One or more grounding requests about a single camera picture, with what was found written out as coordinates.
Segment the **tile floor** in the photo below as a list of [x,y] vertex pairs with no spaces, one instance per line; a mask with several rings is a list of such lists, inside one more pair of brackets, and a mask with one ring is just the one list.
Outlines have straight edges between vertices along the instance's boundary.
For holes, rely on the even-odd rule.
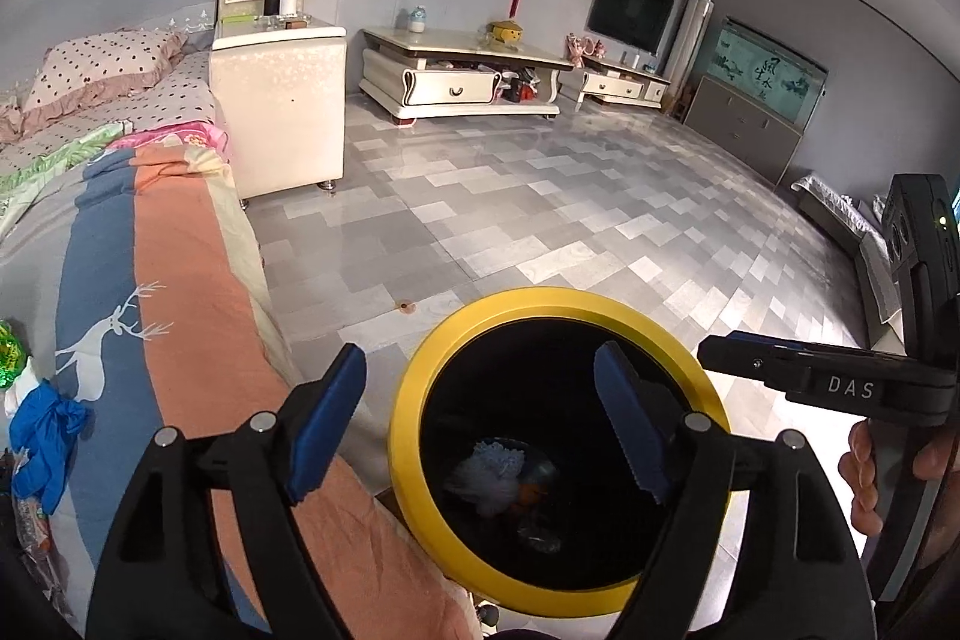
[[[850,259],[740,162],[654,113],[563,109],[555,121],[437,119],[400,130],[352,97],[338,193],[308,187],[251,201],[272,301],[304,377],[320,377],[344,342],[368,353],[368,390],[342,453],[371,490],[389,482],[385,437],[407,360],[445,316],[498,290],[592,290],[691,351],[735,328],[862,344]],[[413,314],[397,309],[404,301],[416,302]],[[712,380],[738,434],[806,432],[848,506],[835,464],[853,418],[791,405],[750,381]],[[735,499],[700,623],[719,617],[744,512]],[[560,631],[602,632],[602,622]]]

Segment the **flat screen tv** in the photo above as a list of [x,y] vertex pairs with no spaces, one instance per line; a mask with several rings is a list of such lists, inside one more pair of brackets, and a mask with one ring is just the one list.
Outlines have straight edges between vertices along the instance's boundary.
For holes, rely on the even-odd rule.
[[672,9],[673,0],[593,0],[587,28],[656,53]]

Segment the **person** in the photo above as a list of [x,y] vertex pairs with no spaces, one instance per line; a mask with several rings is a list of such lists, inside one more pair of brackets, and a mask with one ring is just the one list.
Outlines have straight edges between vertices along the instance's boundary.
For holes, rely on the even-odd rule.
[[[947,463],[957,432],[940,429],[929,444],[917,453],[913,474],[919,480],[934,480],[947,473]],[[848,437],[850,451],[844,453],[837,465],[840,476],[853,490],[850,519],[859,533],[873,537],[880,534],[883,521],[877,515],[877,466],[874,463],[874,444],[867,421],[853,424]],[[960,456],[954,459],[947,476],[947,486],[931,520],[930,533],[920,552],[920,569],[941,560],[960,536]]]

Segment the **fish tank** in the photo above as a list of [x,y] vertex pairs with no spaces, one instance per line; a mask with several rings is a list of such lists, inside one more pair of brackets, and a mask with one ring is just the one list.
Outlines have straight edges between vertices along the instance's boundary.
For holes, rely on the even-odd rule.
[[730,19],[724,20],[715,47],[703,47],[695,71],[733,85],[800,132],[827,82],[827,70],[818,63]]

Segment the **bolt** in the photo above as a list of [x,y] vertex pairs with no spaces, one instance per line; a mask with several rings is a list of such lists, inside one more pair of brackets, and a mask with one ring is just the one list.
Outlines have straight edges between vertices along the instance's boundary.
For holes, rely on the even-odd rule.
[[277,423],[277,417],[273,413],[256,413],[250,419],[250,428],[254,432],[268,432]]
[[779,441],[791,451],[799,451],[806,445],[806,437],[796,429],[784,429],[779,436]]
[[690,413],[683,418],[683,424],[692,432],[707,432],[710,428],[710,419],[704,413]]
[[179,437],[179,432],[176,429],[172,426],[164,426],[154,434],[154,442],[161,448],[166,448],[167,445],[173,445],[177,437]]

